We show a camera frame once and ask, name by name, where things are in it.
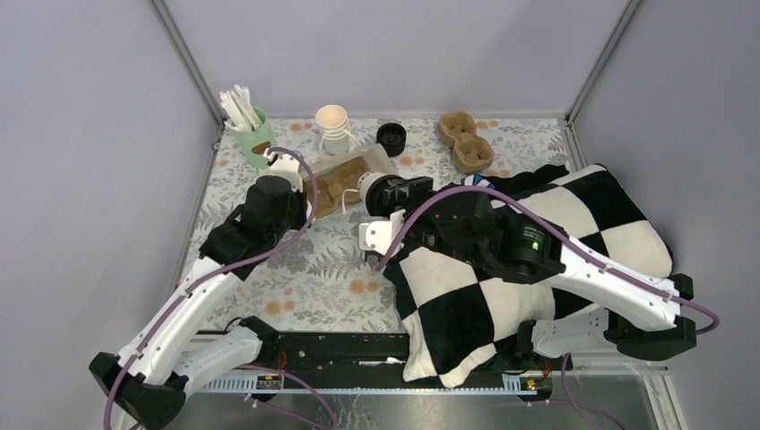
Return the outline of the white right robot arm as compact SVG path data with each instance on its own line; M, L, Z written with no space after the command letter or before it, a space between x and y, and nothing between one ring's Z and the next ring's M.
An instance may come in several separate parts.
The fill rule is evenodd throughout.
M416 212L374 222L359 242L381 255L377 269L396 288L411 363L439 373L493 357L508 338L528 369L604 344L650 361L696 346L681 313L693 296L688 276L632 269L492 188L428 193Z

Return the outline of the single white paper cup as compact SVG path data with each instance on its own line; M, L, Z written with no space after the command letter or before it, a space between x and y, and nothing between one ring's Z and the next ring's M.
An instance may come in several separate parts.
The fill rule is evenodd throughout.
M375 185L380 185L382 181L394 179L397 175L386 174L382 172L366 172L358 180L358 193L360 200L369 206L371 189Z

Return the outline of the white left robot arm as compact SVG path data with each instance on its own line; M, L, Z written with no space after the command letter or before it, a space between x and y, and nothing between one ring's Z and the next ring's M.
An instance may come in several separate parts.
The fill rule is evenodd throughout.
M255 180L245 201L210 231L191 270L148 324L117 353L91 360L89 370L107 397L104 428L121 409L144 429L163 429L215 377L249 362L258 368L275 362L276 341L251 329L235 329L190 354L185 348L237 281L310 227L318 202L298 174Z

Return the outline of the light blue paper bag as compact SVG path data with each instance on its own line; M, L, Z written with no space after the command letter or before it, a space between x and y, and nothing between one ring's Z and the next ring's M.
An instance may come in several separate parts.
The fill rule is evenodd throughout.
M309 167L316 178L316 219L340 215L344 209L359 203L358 182L364 174L398 174L397 167L379 144L319 159Z

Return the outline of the single cardboard cup carrier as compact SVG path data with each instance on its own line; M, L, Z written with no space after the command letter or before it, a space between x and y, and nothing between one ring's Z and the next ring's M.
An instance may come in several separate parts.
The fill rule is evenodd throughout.
M358 180L368 171L369 165L363 159L353 159L316 175L318 202L315 217L325 218L343 206L359 203Z

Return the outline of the black plastic cup lid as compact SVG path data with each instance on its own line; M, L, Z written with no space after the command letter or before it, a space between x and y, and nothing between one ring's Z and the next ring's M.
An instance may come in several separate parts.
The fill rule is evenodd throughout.
M366 206L367 212L371 216L388 217L394 211L393 197L394 191L390 179L382 181L380 185L373 186L369 206Z

